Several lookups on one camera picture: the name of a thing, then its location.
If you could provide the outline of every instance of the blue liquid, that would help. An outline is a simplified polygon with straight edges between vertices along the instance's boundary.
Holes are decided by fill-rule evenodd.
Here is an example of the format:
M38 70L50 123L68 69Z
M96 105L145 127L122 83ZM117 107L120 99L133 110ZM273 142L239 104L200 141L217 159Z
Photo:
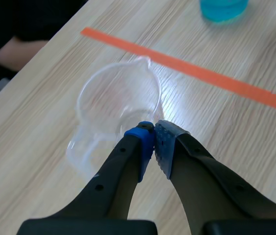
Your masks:
M249 0L200 0L202 14L211 21L230 20L244 12Z

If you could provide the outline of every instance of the screw hole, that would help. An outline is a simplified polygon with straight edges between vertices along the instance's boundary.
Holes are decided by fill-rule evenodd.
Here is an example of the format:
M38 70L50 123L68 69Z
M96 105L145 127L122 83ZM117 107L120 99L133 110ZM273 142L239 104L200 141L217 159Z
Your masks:
M236 189L239 191L239 192L243 192L245 190L245 188L242 186L242 185L237 185L236 186Z
M95 190L96 191L102 191L104 189L104 186L103 185L96 185L95 186Z

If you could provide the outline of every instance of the measuring cup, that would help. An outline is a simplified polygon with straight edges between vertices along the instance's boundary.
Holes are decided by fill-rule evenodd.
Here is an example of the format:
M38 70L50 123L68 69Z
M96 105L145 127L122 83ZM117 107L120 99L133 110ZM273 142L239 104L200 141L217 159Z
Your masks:
M67 148L69 161L90 180L125 131L154 120L161 86L148 57L110 64L95 73L78 97L80 122Z

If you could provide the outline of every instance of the orange tape line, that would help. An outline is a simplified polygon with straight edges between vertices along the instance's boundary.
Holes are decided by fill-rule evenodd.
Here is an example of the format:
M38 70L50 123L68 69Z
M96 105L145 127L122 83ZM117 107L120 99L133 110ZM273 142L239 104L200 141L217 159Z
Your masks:
M219 74L155 50L139 46L135 43L113 37L93 28L87 27L81 32L81 34L136 55L146 55L156 63L195 77L203 82L224 90L236 93L242 97L276 108L276 94L273 94L268 90L238 81L223 74Z

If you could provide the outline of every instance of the wooden table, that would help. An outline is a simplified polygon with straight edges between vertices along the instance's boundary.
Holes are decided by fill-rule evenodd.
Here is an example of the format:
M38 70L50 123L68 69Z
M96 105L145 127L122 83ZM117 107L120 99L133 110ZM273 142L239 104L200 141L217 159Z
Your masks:
M251 0L237 22L201 18L198 0L90 0L0 93L0 234L68 204L88 179L65 157L74 106L99 68L134 55L80 35L105 33L276 93L276 0ZM276 202L276 109L159 64L165 119ZM129 218L159 234L190 234L180 200L154 159Z

